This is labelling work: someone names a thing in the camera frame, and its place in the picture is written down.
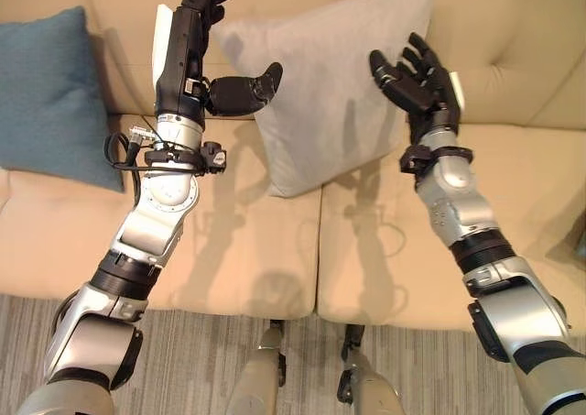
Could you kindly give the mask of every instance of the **cable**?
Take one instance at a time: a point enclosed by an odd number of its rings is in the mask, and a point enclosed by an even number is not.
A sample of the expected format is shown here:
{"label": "cable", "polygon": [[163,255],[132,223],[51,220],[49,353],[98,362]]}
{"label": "cable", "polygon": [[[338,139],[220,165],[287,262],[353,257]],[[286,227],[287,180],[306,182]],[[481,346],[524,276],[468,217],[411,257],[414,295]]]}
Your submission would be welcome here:
{"label": "cable", "polygon": [[[108,161],[108,163],[110,163],[110,166],[112,166],[115,169],[118,169],[114,166],[114,164],[124,163],[124,162],[114,161],[114,159],[113,159],[115,141],[118,141],[122,145],[122,147],[124,148],[126,153],[128,152],[128,147],[130,145],[130,141],[128,140],[128,137],[125,134],[114,133],[114,134],[111,134],[110,136],[108,136],[103,142],[103,154],[105,155],[106,160]],[[136,160],[133,160],[133,165],[134,166],[136,165]],[[133,192],[135,195],[135,206],[136,206],[136,205],[138,205],[138,201],[140,200],[140,174],[138,174],[137,170],[134,170],[134,169],[128,169],[128,170],[132,170],[132,185],[133,185]]]}
{"label": "cable", "polygon": [[79,292],[80,291],[78,289],[73,291],[72,294],[65,298],[65,300],[60,304],[58,309],[55,311],[55,315],[53,316],[53,322],[51,324],[51,336],[55,335],[55,333],[57,332],[57,326],[63,320],[63,317],[65,317],[65,313],[68,311],[68,309],[71,306],[71,303],[73,302],[73,299]]}
{"label": "cable", "polygon": [[[170,140],[164,140],[163,137],[158,133],[158,131],[148,122],[146,117],[144,117],[143,115],[140,115],[140,117],[145,121],[146,125],[151,129],[151,131],[153,133],[155,133],[155,135],[159,139],[159,142],[163,145],[164,149],[167,149],[169,151],[174,151],[176,148],[183,148],[183,149],[188,150],[194,154],[198,153],[198,151],[192,147],[188,147],[186,145],[182,145],[180,143],[173,142]],[[159,143],[159,142],[154,142],[154,143],[151,143],[150,145],[141,146],[140,149],[147,148],[147,147],[154,148],[155,144]],[[127,163],[127,160],[116,161],[114,159],[114,157],[115,157],[114,147],[115,147],[116,143],[120,143],[120,145],[122,145],[122,147],[125,150],[126,157],[128,158],[128,149],[130,147],[130,140],[128,139],[128,137],[125,134],[120,133],[120,132],[113,133],[104,140],[103,154],[105,155],[106,160],[108,161],[110,166],[112,166],[114,169],[130,170],[132,172],[133,191],[134,191],[134,195],[135,195],[135,206],[137,206],[138,202],[140,201],[140,174],[139,174],[139,172],[141,172],[141,171],[153,171],[154,170],[154,171],[163,171],[163,172],[187,173],[187,174],[193,174],[195,176],[201,175],[201,171],[197,170],[197,169],[183,169],[183,168],[171,169],[171,168],[165,168],[162,166],[158,166],[158,167],[137,166],[136,159],[134,159],[130,165]]]}

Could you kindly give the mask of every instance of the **floor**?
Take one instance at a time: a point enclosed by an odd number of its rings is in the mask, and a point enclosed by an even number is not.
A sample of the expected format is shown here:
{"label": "floor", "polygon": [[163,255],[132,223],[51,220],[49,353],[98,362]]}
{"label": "floor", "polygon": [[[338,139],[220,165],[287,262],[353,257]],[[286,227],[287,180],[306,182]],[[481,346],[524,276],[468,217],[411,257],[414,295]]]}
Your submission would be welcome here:
{"label": "floor", "polygon": [[[0,296],[0,413],[15,413],[42,380],[58,303]],[[131,380],[114,392],[117,414],[223,414],[239,371],[268,322],[148,311]],[[347,414],[335,397],[344,327],[316,316],[287,322],[287,384],[279,415]],[[586,338],[574,347],[586,351]],[[395,386],[408,415],[526,414],[507,365],[489,359],[473,333],[367,328],[363,352]]]}

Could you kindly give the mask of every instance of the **beige sofa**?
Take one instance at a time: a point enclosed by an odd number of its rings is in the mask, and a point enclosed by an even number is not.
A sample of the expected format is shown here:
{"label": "beige sofa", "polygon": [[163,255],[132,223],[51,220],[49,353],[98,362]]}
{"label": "beige sofa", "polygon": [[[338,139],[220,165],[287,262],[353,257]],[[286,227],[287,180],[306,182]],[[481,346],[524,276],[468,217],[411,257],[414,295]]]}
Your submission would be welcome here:
{"label": "beige sofa", "polygon": [[[83,5],[112,129],[152,115],[156,7],[180,0],[0,0],[0,21]],[[336,0],[230,0],[227,20],[287,17]],[[461,143],[517,253],[586,331],[574,256],[585,207],[586,0],[435,0],[429,41],[460,73]],[[214,46],[205,74],[232,69]],[[201,201],[150,302],[216,314],[470,330],[461,272],[431,232],[402,149],[294,199],[272,198],[253,120],[210,120],[229,168]],[[126,188],[129,176],[126,176]],[[90,278],[132,207],[79,182],[0,169],[0,292],[63,298]]]}

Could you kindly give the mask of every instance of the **robotic arm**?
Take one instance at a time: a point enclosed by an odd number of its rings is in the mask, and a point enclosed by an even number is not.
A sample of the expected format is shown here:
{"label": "robotic arm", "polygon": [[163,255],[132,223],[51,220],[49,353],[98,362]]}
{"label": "robotic arm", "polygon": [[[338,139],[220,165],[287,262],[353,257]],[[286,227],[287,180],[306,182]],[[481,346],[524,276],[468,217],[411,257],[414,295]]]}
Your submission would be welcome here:
{"label": "robotic arm", "polygon": [[[133,128],[129,140],[123,136],[125,160],[113,163],[135,173],[136,189],[137,172],[146,171],[140,195],[92,279],[64,302],[45,357],[47,384],[28,397],[18,415],[114,414],[110,391],[133,374],[143,340],[135,322],[198,201],[195,178],[226,166],[221,145],[201,144],[204,109],[246,115],[277,91],[278,63],[259,78],[208,83],[203,77],[210,26],[223,18],[224,1],[182,0],[172,12],[170,28],[163,31],[166,50],[158,53],[159,59],[164,55],[164,67],[155,77],[157,129]],[[138,167],[136,155],[146,139],[154,150],[145,154],[148,166]]]}
{"label": "robotic arm", "polygon": [[475,298],[468,307],[474,330],[490,357],[511,364],[531,414],[586,413],[586,357],[568,346],[566,312],[506,241],[476,188],[472,151],[457,142],[460,107],[450,75],[419,35],[409,43],[417,52],[405,48],[403,57],[413,71],[375,50],[371,72],[408,112],[411,146],[401,171],[415,175],[431,226]]}

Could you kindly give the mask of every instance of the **throw pillow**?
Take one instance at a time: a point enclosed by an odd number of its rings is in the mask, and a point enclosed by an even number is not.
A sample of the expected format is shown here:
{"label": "throw pillow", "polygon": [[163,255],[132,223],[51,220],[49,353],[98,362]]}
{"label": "throw pillow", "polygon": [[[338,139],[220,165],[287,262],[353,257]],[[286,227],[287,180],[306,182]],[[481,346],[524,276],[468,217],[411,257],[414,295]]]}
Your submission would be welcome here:
{"label": "throw pillow", "polygon": [[0,132],[2,168],[122,190],[82,7],[0,25]]}
{"label": "throw pillow", "polygon": [[431,3],[341,0],[291,19],[212,28],[242,74],[283,65],[277,95],[255,115],[272,195],[314,189],[397,145],[403,117],[376,89],[368,56],[380,49],[396,60],[411,32],[425,35]]}

